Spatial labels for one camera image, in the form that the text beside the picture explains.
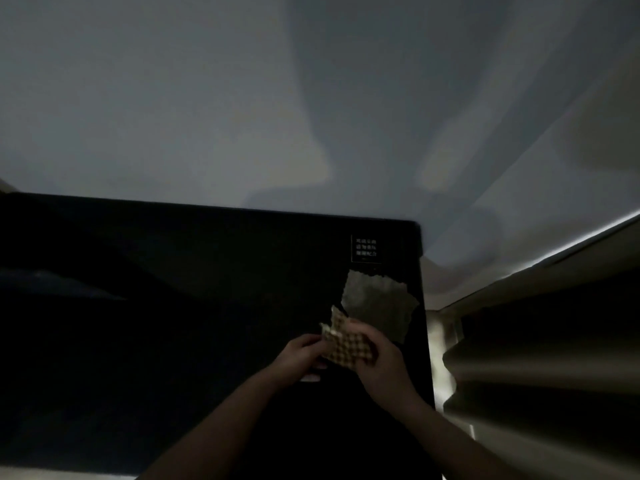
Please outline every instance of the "person's left arm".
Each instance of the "person's left arm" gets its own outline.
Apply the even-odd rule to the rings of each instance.
[[[290,341],[272,364],[238,387],[138,480],[226,477],[272,396],[304,377],[328,347],[320,335],[307,334]]]

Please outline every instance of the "white wall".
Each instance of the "white wall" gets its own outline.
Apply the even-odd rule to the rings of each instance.
[[[637,94],[615,67],[637,67],[624,60],[639,13],[638,0],[3,0],[0,178],[414,219],[439,308],[640,208],[637,112],[615,102]]]

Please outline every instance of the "plaid fabric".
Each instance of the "plaid fabric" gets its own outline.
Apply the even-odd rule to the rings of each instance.
[[[357,359],[373,360],[368,339],[361,333],[345,331],[347,317],[335,306],[331,307],[331,313],[331,327],[320,323],[323,338],[333,344],[331,351],[323,356],[352,371],[355,370]]]

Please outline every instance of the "person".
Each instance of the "person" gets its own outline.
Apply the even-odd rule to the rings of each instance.
[[[347,330],[363,333],[378,350],[374,363],[361,360],[356,364],[364,389],[411,432],[448,480],[524,478],[418,395],[402,352],[382,332],[354,320],[349,321]],[[320,335],[306,334],[290,341],[272,364],[240,385],[138,480],[210,480],[228,476],[270,399],[301,379],[318,380],[318,375],[309,371],[322,368],[318,358],[330,347]]]

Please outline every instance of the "gray fabric piece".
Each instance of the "gray fabric piece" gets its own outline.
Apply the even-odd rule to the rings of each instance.
[[[405,283],[349,270],[342,307],[350,317],[373,325],[389,340],[404,343],[416,306],[418,300],[407,292]]]

